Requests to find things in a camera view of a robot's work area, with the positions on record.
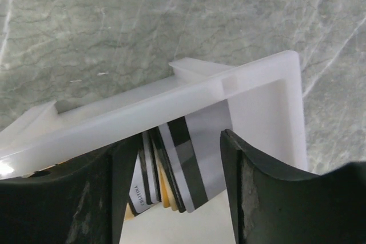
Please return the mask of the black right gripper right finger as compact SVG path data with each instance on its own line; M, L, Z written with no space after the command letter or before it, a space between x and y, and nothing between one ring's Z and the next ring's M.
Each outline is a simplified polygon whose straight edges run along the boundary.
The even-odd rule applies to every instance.
M365 242L365 162L317 175L231 130L222 131L220 150L237 243Z

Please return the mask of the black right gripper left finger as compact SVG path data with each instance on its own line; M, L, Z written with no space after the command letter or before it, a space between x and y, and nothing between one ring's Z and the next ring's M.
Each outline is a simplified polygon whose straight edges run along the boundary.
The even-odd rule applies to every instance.
M1 181L2 243L118 243L140 135Z

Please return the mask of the white card tray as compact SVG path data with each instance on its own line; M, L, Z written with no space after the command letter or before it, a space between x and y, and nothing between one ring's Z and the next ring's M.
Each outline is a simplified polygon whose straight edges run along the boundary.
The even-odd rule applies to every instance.
M233 243L226 189L195 211L179 198L158 127L227 101L232 129L267 154L307 168L301 69L295 51L234 67L192 58L171 64L174 74L119 95L59 111L51 101L34 106L1 132L1 181L30 177L134 135L148 209L137 214L128 194L118 243ZM164 208L161 165L177 210Z

